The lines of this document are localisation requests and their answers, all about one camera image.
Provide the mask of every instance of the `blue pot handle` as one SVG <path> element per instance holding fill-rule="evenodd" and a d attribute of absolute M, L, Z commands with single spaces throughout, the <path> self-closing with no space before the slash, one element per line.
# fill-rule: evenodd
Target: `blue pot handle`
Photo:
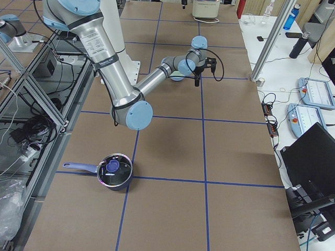
<path fill-rule="evenodd" d="M 75 162 L 65 162 L 63 164 L 64 168 L 70 168 L 70 169 L 80 169 L 80 170 L 86 170 L 91 173 L 97 172 L 97 167 L 95 165 L 89 165 L 89 164 L 83 164 L 83 163 L 75 163 Z"/>

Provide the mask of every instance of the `saucepan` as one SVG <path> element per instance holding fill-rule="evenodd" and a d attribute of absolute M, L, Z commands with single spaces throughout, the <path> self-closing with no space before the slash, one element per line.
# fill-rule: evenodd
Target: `saucepan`
<path fill-rule="evenodd" d="M 65 162 L 63 167 L 96 173 L 99 182 L 113 191 L 128 187 L 133 177 L 132 162 L 126 155 L 121 153 L 108 155 L 98 166 Z"/>

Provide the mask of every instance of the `blue water bottle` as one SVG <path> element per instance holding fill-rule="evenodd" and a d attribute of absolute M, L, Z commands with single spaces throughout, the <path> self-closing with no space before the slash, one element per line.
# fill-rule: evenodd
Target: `blue water bottle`
<path fill-rule="evenodd" d="M 300 7 L 301 7 L 300 4 L 294 5 L 294 8 L 291 10 L 291 13 L 288 16 L 288 19 L 287 19 L 286 23 L 284 24 L 284 29 L 285 30 L 290 30 L 291 29 L 291 26 L 292 26 L 294 20 L 297 18 L 298 14 L 299 14 Z"/>

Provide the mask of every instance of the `black monitor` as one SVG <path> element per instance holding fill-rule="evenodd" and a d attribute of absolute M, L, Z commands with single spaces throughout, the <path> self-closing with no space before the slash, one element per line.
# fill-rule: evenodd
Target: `black monitor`
<path fill-rule="evenodd" d="M 319 123 L 281 154 L 292 185 L 300 184 L 312 201 L 335 194 L 335 139 Z M 335 205 L 319 210 L 335 229 Z"/>

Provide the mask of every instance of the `plastic bag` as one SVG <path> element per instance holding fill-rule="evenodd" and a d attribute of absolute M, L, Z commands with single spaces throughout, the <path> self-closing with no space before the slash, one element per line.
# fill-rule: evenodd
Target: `plastic bag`
<path fill-rule="evenodd" d="M 25 182 L 0 181 L 0 247 L 13 239 L 20 228 L 26 196 Z"/>

